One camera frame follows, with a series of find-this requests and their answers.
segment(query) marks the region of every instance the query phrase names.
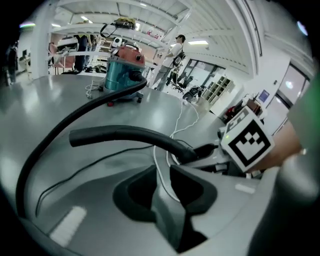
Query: black corrugated hose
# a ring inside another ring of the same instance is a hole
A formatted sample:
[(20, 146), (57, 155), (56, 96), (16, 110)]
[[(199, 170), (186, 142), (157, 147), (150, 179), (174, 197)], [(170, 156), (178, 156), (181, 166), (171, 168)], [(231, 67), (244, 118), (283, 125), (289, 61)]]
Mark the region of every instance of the black corrugated hose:
[(88, 113), (89, 111), (105, 104), (110, 101), (114, 101), (118, 98), (124, 97), (126, 95), (133, 94), (147, 85), (147, 80), (142, 76), (139, 71), (135, 71), (130, 75), (130, 79), (133, 81), (140, 81), (137, 85), (130, 86), (123, 90), (119, 90), (116, 92), (111, 92), (104, 94), (98, 98), (95, 98), (86, 104), (82, 105), (67, 117), (65, 117), (58, 125), (56, 125), (50, 133), (40, 142), (40, 144), (32, 151), (27, 160), (25, 161), (20, 175), (18, 177), (16, 190), (15, 190), (15, 203), (17, 214), (19, 217), (26, 218), (26, 210), (25, 210), (25, 187), (28, 176), (31, 172), (31, 169), (37, 162), (38, 158), (42, 154), (42, 152), (49, 146), (49, 144), (61, 133), (68, 125), (72, 122)]

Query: black curved tube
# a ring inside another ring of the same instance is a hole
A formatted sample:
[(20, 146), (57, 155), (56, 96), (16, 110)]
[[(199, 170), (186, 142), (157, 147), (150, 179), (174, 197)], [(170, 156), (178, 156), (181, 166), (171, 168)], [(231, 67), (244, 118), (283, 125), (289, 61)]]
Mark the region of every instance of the black curved tube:
[(32, 153), (26, 159), (20, 175), (18, 177), (18, 181), (15, 189), (15, 203), (17, 214), (21, 218), (26, 217), (26, 209), (25, 209), (25, 187), (28, 176), (31, 172), (31, 169), (37, 162), (38, 158), (42, 154), (42, 152), (49, 146), (49, 144), (61, 133), (68, 125), (72, 122), (88, 113), (89, 111), (105, 104), (110, 101), (116, 100), (118, 98), (124, 97), (126, 95), (131, 95), (147, 85), (147, 80), (142, 76), (140, 72), (133, 72), (130, 74), (130, 79), (134, 81), (140, 81), (137, 85), (127, 87), (120, 91), (115, 91), (111, 93), (104, 94), (98, 98), (95, 98), (86, 104), (82, 105), (67, 117), (65, 117), (60, 123), (58, 123), (49, 134), (40, 142), (38, 146), (32, 151)]
[(119, 140), (138, 141), (155, 145), (174, 154), (182, 164), (198, 158), (192, 148), (182, 145), (173, 138), (154, 130), (136, 126), (107, 125), (72, 130), (69, 133), (69, 142), (72, 147)]

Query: white t-shirt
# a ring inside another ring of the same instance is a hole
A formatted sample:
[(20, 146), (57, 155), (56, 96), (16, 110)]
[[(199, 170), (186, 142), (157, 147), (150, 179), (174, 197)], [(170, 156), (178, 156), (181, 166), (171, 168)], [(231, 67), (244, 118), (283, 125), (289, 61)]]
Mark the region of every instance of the white t-shirt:
[(170, 53), (173, 54), (172, 57), (166, 57), (163, 61), (163, 66), (167, 67), (167, 68), (173, 68), (173, 62), (174, 62), (174, 58), (177, 57), (177, 55), (181, 52), (182, 49), (182, 44), (181, 43), (177, 43), (171, 50)]

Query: blue framed picture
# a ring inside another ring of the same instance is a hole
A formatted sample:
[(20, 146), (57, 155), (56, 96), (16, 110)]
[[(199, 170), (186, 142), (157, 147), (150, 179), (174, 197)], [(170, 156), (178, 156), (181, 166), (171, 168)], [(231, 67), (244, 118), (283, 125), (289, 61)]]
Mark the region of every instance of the blue framed picture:
[(259, 95), (259, 100), (262, 102), (265, 102), (267, 98), (269, 97), (270, 93), (267, 92), (266, 90), (263, 90), (261, 94)]

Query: backpack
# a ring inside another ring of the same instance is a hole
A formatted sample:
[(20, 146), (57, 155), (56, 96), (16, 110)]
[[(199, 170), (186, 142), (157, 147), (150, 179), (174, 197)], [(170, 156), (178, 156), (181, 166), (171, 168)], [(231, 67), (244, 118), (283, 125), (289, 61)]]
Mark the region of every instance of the backpack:
[(173, 59), (173, 66), (177, 67), (181, 63), (181, 61), (186, 57), (184, 52), (184, 46), (181, 48), (181, 52)]

